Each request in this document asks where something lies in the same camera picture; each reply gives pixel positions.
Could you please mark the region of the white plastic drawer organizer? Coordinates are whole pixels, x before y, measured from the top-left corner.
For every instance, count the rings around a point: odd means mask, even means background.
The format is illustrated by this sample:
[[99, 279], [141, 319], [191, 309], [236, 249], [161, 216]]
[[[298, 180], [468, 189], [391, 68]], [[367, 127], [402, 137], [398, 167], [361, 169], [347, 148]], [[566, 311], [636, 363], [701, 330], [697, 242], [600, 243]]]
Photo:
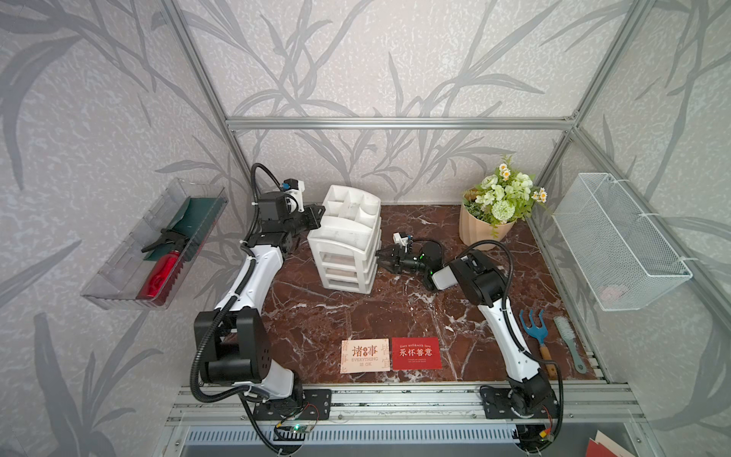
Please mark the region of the white plastic drawer organizer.
[[332, 185], [323, 206], [321, 227], [308, 234], [323, 287], [371, 293], [377, 270], [375, 253], [381, 247], [380, 198], [365, 190]]

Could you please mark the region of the red item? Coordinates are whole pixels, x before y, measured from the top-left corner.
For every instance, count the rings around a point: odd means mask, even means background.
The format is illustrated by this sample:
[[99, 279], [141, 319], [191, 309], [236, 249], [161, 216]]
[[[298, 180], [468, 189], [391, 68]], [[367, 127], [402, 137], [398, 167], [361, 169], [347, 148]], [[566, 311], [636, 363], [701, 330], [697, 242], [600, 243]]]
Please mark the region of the red item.
[[392, 338], [394, 371], [436, 371], [442, 368], [441, 350], [436, 337]]

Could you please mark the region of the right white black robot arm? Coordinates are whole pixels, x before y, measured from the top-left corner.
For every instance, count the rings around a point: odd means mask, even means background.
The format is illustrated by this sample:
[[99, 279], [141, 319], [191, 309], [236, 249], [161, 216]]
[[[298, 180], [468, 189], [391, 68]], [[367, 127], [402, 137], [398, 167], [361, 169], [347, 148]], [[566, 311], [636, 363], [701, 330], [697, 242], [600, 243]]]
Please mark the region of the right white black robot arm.
[[458, 286], [470, 304], [483, 314], [501, 351], [508, 377], [506, 388], [479, 388], [485, 416], [563, 420], [563, 387], [554, 388], [547, 373], [548, 367], [557, 364], [530, 352], [512, 311], [509, 291], [514, 258], [508, 247], [499, 241], [478, 241], [444, 263], [439, 242], [423, 240], [418, 254], [413, 252], [415, 242], [410, 237], [399, 238], [378, 249], [377, 265], [392, 274], [419, 274], [430, 291]]

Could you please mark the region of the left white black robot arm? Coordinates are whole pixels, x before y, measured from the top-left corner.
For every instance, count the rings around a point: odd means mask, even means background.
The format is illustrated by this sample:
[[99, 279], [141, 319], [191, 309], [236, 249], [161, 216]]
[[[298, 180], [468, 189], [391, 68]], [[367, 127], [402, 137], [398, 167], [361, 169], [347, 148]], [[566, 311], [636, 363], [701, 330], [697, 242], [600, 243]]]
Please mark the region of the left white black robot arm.
[[305, 204], [300, 180], [273, 184], [270, 192], [253, 191], [254, 215], [240, 245], [245, 255], [240, 272], [216, 307], [200, 312], [193, 324], [190, 391], [204, 404], [238, 396], [247, 403], [300, 409], [305, 399], [296, 372], [273, 359], [263, 308], [287, 256], [303, 233], [320, 228], [325, 209]]

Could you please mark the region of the pink postcard red characters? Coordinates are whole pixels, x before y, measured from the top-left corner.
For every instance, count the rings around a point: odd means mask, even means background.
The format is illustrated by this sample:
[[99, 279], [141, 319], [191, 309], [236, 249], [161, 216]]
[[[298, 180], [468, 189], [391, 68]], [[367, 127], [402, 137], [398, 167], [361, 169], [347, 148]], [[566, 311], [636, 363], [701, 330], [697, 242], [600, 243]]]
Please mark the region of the pink postcard red characters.
[[391, 370], [388, 339], [344, 340], [340, 373], [386, 372]]

